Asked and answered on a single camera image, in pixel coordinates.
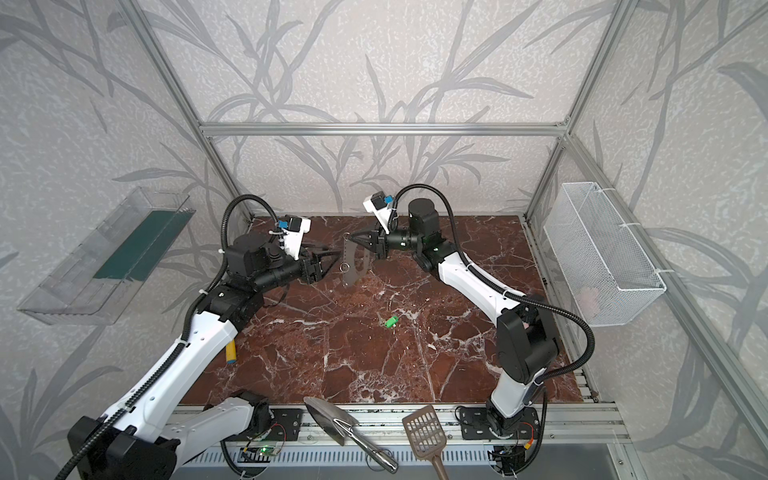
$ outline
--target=brown slotted spatula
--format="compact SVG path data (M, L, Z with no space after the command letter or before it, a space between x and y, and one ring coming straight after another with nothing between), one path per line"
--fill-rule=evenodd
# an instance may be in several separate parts
M402 420L402 426L406 428L413 455L419 460L432 462L438 478L448 480L448 473L440 457L448 439L442 431L435 409L427 405L423 409L416 410Z

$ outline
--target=gray floor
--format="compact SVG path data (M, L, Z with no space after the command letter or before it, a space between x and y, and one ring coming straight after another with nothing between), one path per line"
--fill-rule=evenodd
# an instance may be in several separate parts
M446 467L451 478L497 480L501 476L491 467ZM437 478L432 466L401 467L394 475L398 480L432 480ZM203 480L237 478L228 468L181 468L171 480ZM268 468L259 480L357 480L358 478L393 478L386 472L372 472L366 467L279 467ZM606 445L546 445L541 447L533 465L518 478L568 478L573 480L618 480Z

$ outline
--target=brown marble surface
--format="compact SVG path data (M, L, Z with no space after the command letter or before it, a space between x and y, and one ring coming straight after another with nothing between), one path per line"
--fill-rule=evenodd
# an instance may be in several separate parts
M451 238L448 221L442 220L443 234ZM304 240L340 249L344 232L374 221L314 217ZM517 217L457 217L457 222L462 246L478 265L524 293L544 294ZM362 258L362 247L357 257ZM495 330L462 294L424 273L403 252L372 262L372 271L354 285L343 284L339 264L333 270L314 285L293 282L284 303L261 309L235 339L237 362L227 365L222 352L182 403L215 404L238 389L276 404L301 403L304 396L337 403L488 398L501 372ZM276 300L281 293L267 296ZM391 315L400 321L387 329ZM553 368L567 361L561 353ZM546 383L550 401L581 402L572 374Z

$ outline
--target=wallpaper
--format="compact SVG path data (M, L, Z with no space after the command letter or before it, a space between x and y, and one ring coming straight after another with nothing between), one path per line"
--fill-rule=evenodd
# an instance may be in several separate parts
M219 266L228 201L112 2L0 3L0 474L53 478L180 332ZM17 305L136 186L197 212L113 326L48 326Z
M556 300L572 311L576 304L543 225L560 184L578 181L587 178L566 151L531 216ZM583 349L584 334L576 326L571 331ZM619 405L648 478L768 478L768 458L689 343L664 296L627 325L593 331L595 351L586 365L590 387L601 401Z
M768 394L765 45L764 0L638 11L576 131Z
M555 122L615 0L141 4L204 121Z
M554 138L226 137L216 143L243 191L263 195L278 210L365 212L368 195L396 194L418 182L440 189L456 212L512 214L525 211ZM411 161L409 151L424 154Z

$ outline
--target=yellow cylinder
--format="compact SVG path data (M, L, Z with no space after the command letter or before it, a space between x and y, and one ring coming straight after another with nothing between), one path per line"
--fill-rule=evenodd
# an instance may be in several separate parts
M232 340L227 344L227 348L224 349L227 352L227 363L235 363L237 361L237 353L235 352L235 341Z

